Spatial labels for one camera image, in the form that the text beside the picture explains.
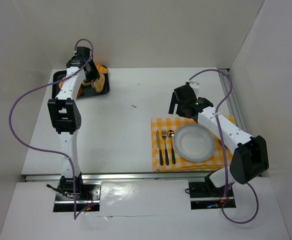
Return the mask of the striped triangular bread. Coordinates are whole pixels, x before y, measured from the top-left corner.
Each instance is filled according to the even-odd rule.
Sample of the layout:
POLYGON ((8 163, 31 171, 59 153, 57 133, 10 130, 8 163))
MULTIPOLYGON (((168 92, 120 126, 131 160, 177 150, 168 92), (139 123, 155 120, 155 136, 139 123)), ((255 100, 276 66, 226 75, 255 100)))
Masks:
POLYGON ((96 64, 95 66, 96 66, 99 74, 105 75, 105 74, 109 73, 108 68, 106 66, 101 65, 101 64, 96 64))

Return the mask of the silver metal tongs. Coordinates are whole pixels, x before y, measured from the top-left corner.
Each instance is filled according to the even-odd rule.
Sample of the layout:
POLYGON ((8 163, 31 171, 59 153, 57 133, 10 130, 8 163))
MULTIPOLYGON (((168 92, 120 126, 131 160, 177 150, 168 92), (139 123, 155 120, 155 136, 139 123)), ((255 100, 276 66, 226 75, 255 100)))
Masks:
POLYGON ((96 79, 96 80, 92 80, 91 81, 91 86, 93 88, 95 88, 96 90, 97 89, 102 89, 103 88, 103 85, 102 85, 102 79, 99 78, 99 79, 96 79))

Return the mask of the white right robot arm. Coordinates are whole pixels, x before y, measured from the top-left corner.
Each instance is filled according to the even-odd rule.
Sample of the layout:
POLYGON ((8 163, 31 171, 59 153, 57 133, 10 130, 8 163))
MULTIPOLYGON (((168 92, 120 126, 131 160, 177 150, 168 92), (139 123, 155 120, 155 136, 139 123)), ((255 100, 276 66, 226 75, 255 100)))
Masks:
POLYGON ((169 106, 169 114, 194 120, 206 127, 224 143, 232 154, 229 166, 214 171, 205 177, 205 183, 212 188, 228 184, 246 184, 269 169, 266 140, 238 128, 220 114, 213 103, 198 97, 199 88, 187 83, 174 89, 169 106))

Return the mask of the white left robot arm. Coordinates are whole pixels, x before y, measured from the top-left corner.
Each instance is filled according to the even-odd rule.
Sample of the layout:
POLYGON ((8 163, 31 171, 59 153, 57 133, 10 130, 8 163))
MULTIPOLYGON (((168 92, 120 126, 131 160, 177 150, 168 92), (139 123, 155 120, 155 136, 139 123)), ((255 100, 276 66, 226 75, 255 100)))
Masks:
POLYGON ((87 77, 96 77, 98 71, 93 67, 92 51, 88 47, 77 46, 74 56, 66 64, 66 76, 55 98, 47 103, 53 128, 61 143, 62 171, 59 181, 60 191, 84 192, 82 172, 78 163, 77 136, 82 124, 82 117, 76 105, 78 92, 87 77))

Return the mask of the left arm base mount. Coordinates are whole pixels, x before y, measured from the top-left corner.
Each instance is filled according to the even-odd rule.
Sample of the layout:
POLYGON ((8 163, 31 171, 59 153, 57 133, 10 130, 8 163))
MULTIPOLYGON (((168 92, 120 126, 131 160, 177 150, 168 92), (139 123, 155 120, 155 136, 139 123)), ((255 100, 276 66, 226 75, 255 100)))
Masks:
MULTIPOLYGON (((74 211, 74 194, 64 192, 58 188, 47 184, 51 190, 54 190, 55 200, 53 206, 54 213, 70 213, 74 211)), ((100 211, 100 197, 101 197, 102 184, 84 184, 83 192, 77 192, 76 198, 76 212, 99 212, 100 211)))

